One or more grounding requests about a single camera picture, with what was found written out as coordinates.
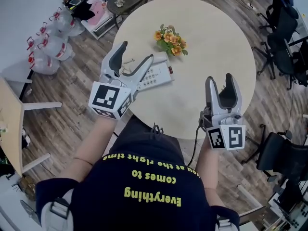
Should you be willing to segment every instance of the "drawstring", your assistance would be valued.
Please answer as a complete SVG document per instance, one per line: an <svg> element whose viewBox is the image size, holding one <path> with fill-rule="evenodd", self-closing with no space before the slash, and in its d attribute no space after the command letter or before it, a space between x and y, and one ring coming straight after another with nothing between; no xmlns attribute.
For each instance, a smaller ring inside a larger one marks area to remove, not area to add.
<svg viewBox="0 0 308 231"><path fill-rule="evenodd" d="M164 129L160 129L159 126L154 123L154 126L150 131L150 139L158 141L162 134L164 134Z"/></svg>

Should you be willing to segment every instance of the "round table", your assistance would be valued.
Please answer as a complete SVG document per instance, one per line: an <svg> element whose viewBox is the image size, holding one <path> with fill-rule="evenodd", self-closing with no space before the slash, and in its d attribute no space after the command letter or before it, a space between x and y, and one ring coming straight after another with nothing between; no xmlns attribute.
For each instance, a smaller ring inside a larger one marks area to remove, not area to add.
<svg viewBox="0 0 308 231"><path fill-rule="evenodd" d="M170 56L175 80L140 92L130 106L145 124L154 122L164 133L194 139L200 111L205 107L205 80L212 76L218 90L231 73L241 90L244 114L256 83L256 66L250 45L237 24L224 12L201 0L153 0L134 11L120 27L114 45L128 41L123 62L160 51L154 32L173 25L186 40L188 55Z"/></svg>

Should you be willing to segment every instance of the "small plant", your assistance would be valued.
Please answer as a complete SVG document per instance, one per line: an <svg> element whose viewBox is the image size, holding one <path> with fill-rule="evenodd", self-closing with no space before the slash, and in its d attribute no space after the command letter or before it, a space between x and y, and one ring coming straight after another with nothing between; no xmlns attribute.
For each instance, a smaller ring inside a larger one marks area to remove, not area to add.
<svg viewBox="0 0 308 231"><path fill-rule="evenodd" d="M181 38L181 36L176 33L174 26L160 26L160 31L155 31L154 39L157 41L157 45L163 51L169 55L180 56L188 55L187 43Z"/></svg>

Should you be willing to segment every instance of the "wooden desk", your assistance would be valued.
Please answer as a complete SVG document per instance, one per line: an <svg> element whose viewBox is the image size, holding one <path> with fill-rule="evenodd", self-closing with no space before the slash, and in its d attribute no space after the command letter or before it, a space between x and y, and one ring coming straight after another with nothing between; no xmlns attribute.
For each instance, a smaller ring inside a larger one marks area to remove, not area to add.
<svg viewBox="0 0 308 231"><path fill-rule="evenodd" d="M8 130L5 133L1 133L2 142L0 142L0 146L20 176L27 170L50 157L50 154L46 154L28 165L23 166L21 133L24 120L24 111L61 106L62 104L59 102L22 103L10 88L8 83L0 77L0 120L4 121Z"/></svg>
<svg viewBox="0 0 308 231"><path fill-rule="evenodd" d="M173 25L188 44L188 55L170 56L175 80L138 94L130 110L149 127L194 139L205 103L205 80L212 76L220 91L231 73L242 94L242 115L256 83L255 59L247 38L223 11L201 0L153 0L135 10L120 27L114 45L128 41L123 62L161 51L153 35L160 25ZM199 138L205 133L200 131Z"/></svg>

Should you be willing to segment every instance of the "forearm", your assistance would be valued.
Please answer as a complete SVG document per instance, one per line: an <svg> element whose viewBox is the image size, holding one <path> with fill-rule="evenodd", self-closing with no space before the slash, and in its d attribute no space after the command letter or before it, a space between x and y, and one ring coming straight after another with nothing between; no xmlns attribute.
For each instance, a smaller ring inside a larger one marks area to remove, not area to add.
<svg viewBox="0 0 308 231"><path fill-rule="evenodd" d="M70 178L78 182L83 181L91 171L92 165L102 157L115 127L116 120L99 116L92 131L81 143L74 158L58 178Z"/></svg>
<svg viewBox="0 0 308 231"><path fill-rule="evenodd" d="M218 159L219 152L210 149L210 141L205 138L198 157L196 171L198 172L204 188L216 189L218 185Z"/></svg>

